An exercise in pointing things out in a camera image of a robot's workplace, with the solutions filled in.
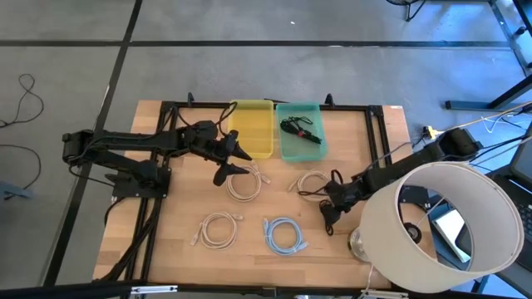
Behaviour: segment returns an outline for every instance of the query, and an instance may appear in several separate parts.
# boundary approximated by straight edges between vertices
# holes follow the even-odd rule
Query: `concrete floor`
[[[499,1],[509,26],[520,24],[515,8]],[[0,39],[120,40],[133,1],[4,0]],[[428,2],[410,23],[404,10],[384,0],[151,0],[145,1],[136,40],[363,40],[504,41],[484,3]],[[10,120],[24,72],[37,79],[46,102],[32,123],[0,130],[4,144],[26,145],[42,157],[34,199],[12,199],[0,207],[0,288],[39,283],[74,178],[61,161],[61,135],[91,128],[106,92],[116,48],[0,47],[0,119]],[[406,48],[131,48],[121,73],[106,129],[128,130],[138,100],[274,98],[337,103],[403,105],[412,138],[423,125],[438,129],[487,113],[442,109],[444,100],[493,100],[524,78],[509,49]],[[520,101],[529,100],[523,96]],[[22,111],[36,109],[28,100]],[[515,121],[530,122],[527,116]],[[471,133],[491,145],[523,131],[482,124]],[[23,185],[35,173],[27,153],[0,149],[0,180]],[[486,163],[497,168],[511,153]],[[105,171],[95,168],[91,175]],[[59,282],[88,282],[103,232],[111,190],[89,183]]]

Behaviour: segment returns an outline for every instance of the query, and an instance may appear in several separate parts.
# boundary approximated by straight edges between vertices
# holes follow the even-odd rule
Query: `wooden tabletop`
[[[153,133],[159,110],[160,101],[140,101],[131,132]],[[400,106],[384,106],[383,110],[388,142],[393,150],[409,140],[405,115]],[[180,112],[188,122],[194,123],[217,120],[221,110],[187,108]],[[371,162],[362,112],[323,111],[322,116],[328,143],[326,158],[312,163],[285,162],[280,157],[276,131],[272,156],[257,160],[261,174],[268,176],[271,184],[263,184],[260,195],[248,203],[232,199],[225,185],[216,187],[212,184],[217,169],[214,163],[192,154],[172,159],[170,191],[161,209],[149,281],[231,286],[365,287],[370,265],[359,262],[347,249],[347,237],[359,224],[364,202],[355,205],[350,213],[342,214],[340,221],[334,224],[334,235],[329,237],[318,204],[301,199],[295,191],[287,192],[288,186],[306,170],[319,169],[329,173],[331,169],[338,169],[348,179]],[[374,127],[379,140],[377,122]],[[126,154],[134,159],[149,158],[147,153]],[[409,154],[411,147],[404,146],[392,155],[392,160],[397,161]],[[232,159],[232,162],[237,165],[247,163],[239,159]],[[323,184],[319,179],[309,179],[305,188],[315,190]],[[239,193],[250,193],[254,179],[250,174],[239,175],[234,178],[233,185]],[[94,278],[107,274],[131,243],[139,202],[139,199],[126,199],[111,211]],[[209,250],[201,243],[191,246],[190,240],[200,222],[214,212],[244,216],[244,220],[238,222],[236,243],[224,251]],[[403,204],[402,214],[406,221],[415,223],[424,212],[415,205]],[[264,218],[274,220],[282,216],[295,220],[303,231],[303,239],[309,243],[307,248],[289,257],[276,255],[264,242]],[[436,258],[429,223],[423,221],[420,229],[423,232],[420,248]],[[215,220],[209,226],[209,235],[213,239],[226,238],[229,233],[229,222],[225,219]],[[286,228],[282,225],[275,230],[274,238],[280,246],[291,246],[295,232],[288,225]],[[135,277],[140,275],[143,256],[142,248]],[[390,282],[378,271],[373,271],[371,287],[387,288]]]

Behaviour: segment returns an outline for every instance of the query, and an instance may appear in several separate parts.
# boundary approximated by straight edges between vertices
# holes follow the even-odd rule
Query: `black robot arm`
[[[330,201],[320,204],[328,233],[333,233],[332,225],[340,219],[342,212],[348,213],[358,201],[369,199],[376,191],[416,167],[437,161],[468,161],[476,156],[481,147],[480,142],[475,141],[468,131],[453,129],[440,135],[435,142],[426,145],[422,150],[386,168],[369,168],[362,171],[352,177],[351,183],[337,181],[333,174],[332,180],[324,187]]]
[[[71,167],[94,163],[118,170],[118,174],[106,175],[115,185],[113,196],[164,198],[168,194],[170,169],[159,167],[156,161],[137,161],[111,150],[154,150],[157,154],[171,157],[196,154],[219,165],[213,182],[220,186],[228,175],[248,173],[234,164],[228,164],[231,155],[251,160],[236,141],[238,134],[231,130],[217,140],[218,129],[210,120],[153,135],[104,131],[95,138],[91,130],[82,130],[63,135],[62,158]]]

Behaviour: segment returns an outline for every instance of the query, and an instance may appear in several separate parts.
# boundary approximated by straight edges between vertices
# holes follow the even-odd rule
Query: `plastic bin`
[[[318,161],[325,157],[327,154],[327,141],[325,140],[325,132],[323,130],[322,113],[319,110],[318,104],[277,104],[276,114],[279,145],[283,159],[288,162],[303,162]],[[301,121],[298,124],[320,138],[322,143],[319,145],[281,130],[281,120],[287,119],[289,116],[307,116],[312,121],[312,125],[305,124]]]
[[[270,100],[232,100],[236,110],[229,117],[227,130],[239,132],[240,147],[253,159],[267,159],[273,153],[273,102]]]

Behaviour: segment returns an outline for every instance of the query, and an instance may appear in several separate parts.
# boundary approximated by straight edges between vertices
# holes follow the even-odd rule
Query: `white lamp shade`
[[[440,264],[411,240],[397,210],[403,185],[434,190],[461,214],[472,241],[467,271]],[[499,272],[515,261],[524,242],[523,224],[509,196],[491,179],[456,162],[424,164],[374,193],[364,206],[359,230],[373,266],[414,292],[443,292]]]

